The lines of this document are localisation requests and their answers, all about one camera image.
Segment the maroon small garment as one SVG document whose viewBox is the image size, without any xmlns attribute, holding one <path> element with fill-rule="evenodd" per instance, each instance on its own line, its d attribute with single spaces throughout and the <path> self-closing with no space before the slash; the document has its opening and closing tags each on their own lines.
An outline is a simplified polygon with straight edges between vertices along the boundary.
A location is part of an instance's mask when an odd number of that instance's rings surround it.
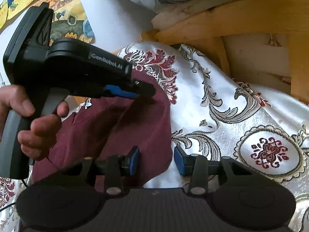
<svg viewBox="0 0 309 232">
<path fill-rule="evenodd" d="M 140 150 L 138 186 L 168 169 L 172 160 L 169 99 L 155 78 L 139 71 L 132 74 L 152 84 L 155 96 L 93 98 L 91 107 L 81 108 L 63 121 L 48 158 L 32 168 L 33 182 L 83 157 L 102 161 L 112 155 L 127 155 L 134 146 Z"/>
</svg>

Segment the white floral satin bedspread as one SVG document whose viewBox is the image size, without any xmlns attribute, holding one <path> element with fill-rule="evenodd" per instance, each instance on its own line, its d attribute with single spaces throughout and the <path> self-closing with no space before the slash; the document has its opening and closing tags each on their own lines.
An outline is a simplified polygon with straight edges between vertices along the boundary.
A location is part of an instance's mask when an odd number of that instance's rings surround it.
<svg viewBox="0 0 309 232">
<path fill-rule="evenodd" d="M 185 44 L 135 43 L 118 58 L 155 78 L 169 99 L 168 169 L 138 186 L 138 168 L 105 174 L 108 158 L 83 157 L 33 182 L 32 168 L 48 158 L 63 121 L 92 105 L 92 97 L 69 95 L 18 133 L 31 163 L 25 179 L 1 177 L 1 231 L 308 231 L 307 104 L 235 82 Z M 2 138 L 10 110 L 30 117 L 35 108 L 23 86 L 1 93 Z M 175 146 L 219 161 L 217 174 L 197 158 L 193 175 L 181 176 Z"/>
</svg>

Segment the wooden bed frame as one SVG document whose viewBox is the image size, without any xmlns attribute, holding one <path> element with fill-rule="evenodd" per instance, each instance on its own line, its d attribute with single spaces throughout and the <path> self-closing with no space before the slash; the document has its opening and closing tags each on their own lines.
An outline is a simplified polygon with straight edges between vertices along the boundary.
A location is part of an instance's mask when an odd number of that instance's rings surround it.
<svg viewBox="0 0 309 232">
<path fill-rule="evenodd" d="M 308 0 L 238 0 L 216 6 L 167 29 L 140 34 L 169 46 L 196 44 L 230 74 L 222 37 L 247 33 L 285 34 L 291 71 L 291 95 L 308 102 Z"/>
</svg>

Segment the colourful painting on wall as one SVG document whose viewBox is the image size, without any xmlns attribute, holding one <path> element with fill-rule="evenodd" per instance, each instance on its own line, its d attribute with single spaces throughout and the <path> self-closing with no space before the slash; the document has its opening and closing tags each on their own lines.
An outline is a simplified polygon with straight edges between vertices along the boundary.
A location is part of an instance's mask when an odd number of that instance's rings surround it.
<svg viewBox="0 0 309 232">
<path fill-rule="evenodd" d="M 72 38 L 91 43 L 94 33 L 80 0 L 51 0 L 53 9 L 50 44 L 60 38 Z"/>
</svg>

